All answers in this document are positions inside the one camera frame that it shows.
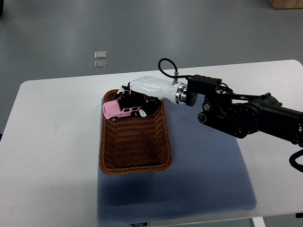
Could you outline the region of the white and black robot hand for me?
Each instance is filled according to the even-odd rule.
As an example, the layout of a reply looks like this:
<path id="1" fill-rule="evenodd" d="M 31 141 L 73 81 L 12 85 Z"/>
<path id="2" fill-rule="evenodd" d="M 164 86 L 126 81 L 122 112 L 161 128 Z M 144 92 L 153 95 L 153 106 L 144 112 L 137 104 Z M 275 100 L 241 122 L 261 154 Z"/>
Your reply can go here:
<path id="1" fill-rule="evenodd" d="M 140 110 L 132 113 L 132 116 L 146 117 L 161 108 L 162 99 L 166 98 L 172 103 L 178 105 L 183 104 L 182 92 L 186 86 L 186 84 L 178 82 L 177 79 L 173 79 L 172 82 L 168 82 L 163 79 L 145 76 L 122 85 L 117 94 L 120 95 L 125 92 L 133 91 L 152 97 L 152 100 L 143 105 Z"/>

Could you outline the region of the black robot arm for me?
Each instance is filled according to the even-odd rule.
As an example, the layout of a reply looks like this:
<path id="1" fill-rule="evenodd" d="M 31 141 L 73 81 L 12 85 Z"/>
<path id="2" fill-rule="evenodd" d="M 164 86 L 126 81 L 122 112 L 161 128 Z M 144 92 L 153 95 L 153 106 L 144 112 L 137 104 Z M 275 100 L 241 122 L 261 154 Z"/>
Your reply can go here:
<path id="1" fill-rule="evenodd" d="M 270 93 L 260 96 L 235 94 L 221 79 L 186 75 L 188 83 L 178 95 L 180 101 L 194 106 L 204 96 L 201 124 L 243 139 L 258 131 L 303 145 L 303 114 L 285 108 Z"/>

